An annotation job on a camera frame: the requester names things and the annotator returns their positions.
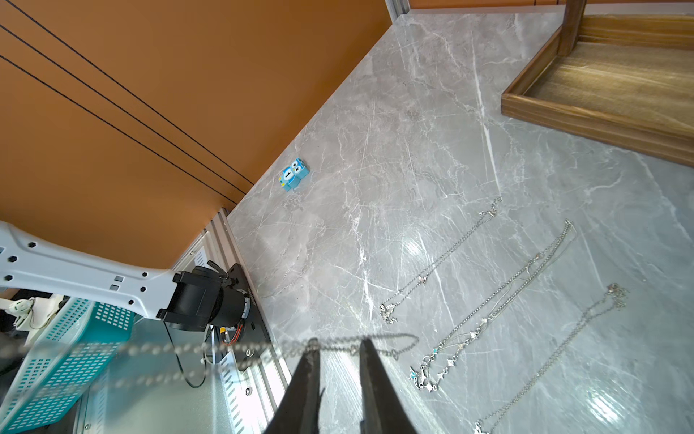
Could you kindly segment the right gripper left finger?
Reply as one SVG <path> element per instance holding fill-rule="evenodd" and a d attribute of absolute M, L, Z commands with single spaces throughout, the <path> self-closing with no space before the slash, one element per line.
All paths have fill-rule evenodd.
<path fill-rule="evenodd" d="M 322 394 L 320 344 L 312 338 L 264 433 L 318 433 Z"/>

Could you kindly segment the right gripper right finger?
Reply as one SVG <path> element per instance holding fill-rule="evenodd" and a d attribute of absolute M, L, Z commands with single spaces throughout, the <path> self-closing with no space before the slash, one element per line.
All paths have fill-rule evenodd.
<path fill-rule="evenodd" d="M 360 381 L 363 394 L 361 433 L 415 434 L 388 378 L 372 340 L 360 344 Z"/>

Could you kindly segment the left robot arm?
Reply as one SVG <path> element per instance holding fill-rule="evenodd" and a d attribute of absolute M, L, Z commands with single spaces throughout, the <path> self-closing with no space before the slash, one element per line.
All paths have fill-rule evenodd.
<path fill-rule="evenodd" d="M 74 251 L 1 224 L 1 283 L 122 307 L 181 330 L 230 327 L 249 316 L 239 268 L 148 269 Z"/>

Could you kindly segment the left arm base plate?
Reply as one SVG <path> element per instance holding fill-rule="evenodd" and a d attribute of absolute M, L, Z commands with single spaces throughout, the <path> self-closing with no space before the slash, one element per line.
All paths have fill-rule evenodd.
<path fill-rule="evenodd" d="M 235 263 L 222 282 L 220 298 L 213 308 L 211 323 L 221 330 L 222 341 L 231 344 L 240 371 L 260 364 L 260 356 L 269 349 L 271 339 L 262 318 L 260 307 L 242 265 Z"/>

